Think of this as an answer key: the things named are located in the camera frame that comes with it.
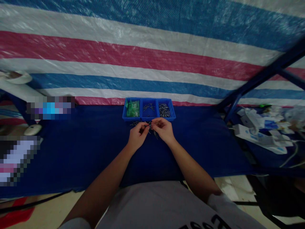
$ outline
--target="green component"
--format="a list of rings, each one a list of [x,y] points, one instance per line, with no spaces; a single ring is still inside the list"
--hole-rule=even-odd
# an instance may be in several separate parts
[[[127,108],[127,117],[140,117],[140,101],[133,101],[131,100],[125,104]]]
[[[271,105],[270,104],[261,104],[260,108],[264,108],[264,107],[267,107],[267,106],[270,107]]]

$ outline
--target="fingers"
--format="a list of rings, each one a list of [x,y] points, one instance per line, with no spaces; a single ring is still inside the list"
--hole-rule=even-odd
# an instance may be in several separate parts
[[[152,122],[158,122],[158,121],[159,122],[165,122],[165,123],[169,122],[165,118],[155,118],[155,119],[152,120]]]
[[[146,122],[139,122],[135,127],[134,129],[140,131],[140,129],[144,126],[147,126],[148,124]]]
[[[154,131],[156,131],[157,133],[159,133],[159,131],[161,130],[161,128],[158,127],[155,123],[152,123],[152,129],[153,129]]]
[[[150,127],[149,127],[149,126],[148,126],[148,127],[146,127],[146,128],[144,129],[144,131],[143,131],[143,133],[142,133],[142,136],[141,136],[141,137],[146,138],[146,136],[147,136],[147,134],[148,134],[149,129],[150,129]]]

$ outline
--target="person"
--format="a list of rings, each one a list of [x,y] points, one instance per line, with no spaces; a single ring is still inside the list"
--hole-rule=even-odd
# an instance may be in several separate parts
[[[164,118],[153,119],[151,128],[172,151],[191,191],[178,181],[141,183],[118,191],[131,157],[145,141],[147,125],[140,122],[130,130],[127,145],[82,194],[60,229],[265,228],[221,192],[176,141],[172,124]]]

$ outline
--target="black wire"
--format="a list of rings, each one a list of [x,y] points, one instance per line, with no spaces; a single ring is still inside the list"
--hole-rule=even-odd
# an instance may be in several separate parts
[[[29,204],[25,204],[25,205],[21,205],[21,206],[13,206],[13,207],[8,207],[8,208],[2,208],[2,209],[0,209],[0,214],[5,214],[5,213],[9,213],[9,212],[19,211],[19,210],[23,210],[23,209],[26,209],[26,208],[31,208],[31,207],[34,207],[34,206],[36,206],[38,204],[42,204],[44,202],[47,202],[47,201],[52,200],[52,199],[55,199],[55,198],[57,198],[59,196],[62,196],[64,194],[67,194],[69,192],[70,191],[62,192],[60,194],[48,197],[46,199],[39,200],[39,201],[36,201],[36,202],[33,202],[33,203],[29,203]]]

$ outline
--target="blue stripe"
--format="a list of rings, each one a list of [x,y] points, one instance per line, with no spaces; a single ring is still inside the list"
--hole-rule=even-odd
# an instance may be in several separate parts
[[[8,0],[6,3],[101,17],[283,52],[290,49],[305,34],[303,18],[228,0]]]
[[[17,111],[5,110],[5,109],[1,109],[1,108],[0,108],[0,115],[13,117],[13,118],[22,117],[22,115]]]
[[[71,74],[31,74],[33,81],[28,83],[34,89],[43,88],[96,88],[96,89],[113,89],[121,91],[147,91],[163,92],[175,94],[192,94],[200,97],[223,99],[232,91],[217,87],[210,87],[200,84],[163,82],[151,80],[124,79],[107,76],[93,75],[71,75]],[[302,99],[305,100],[304,91],[293,90],[271,90],[259,89],[252,90],[243,98],[260,98],[260,99]]]

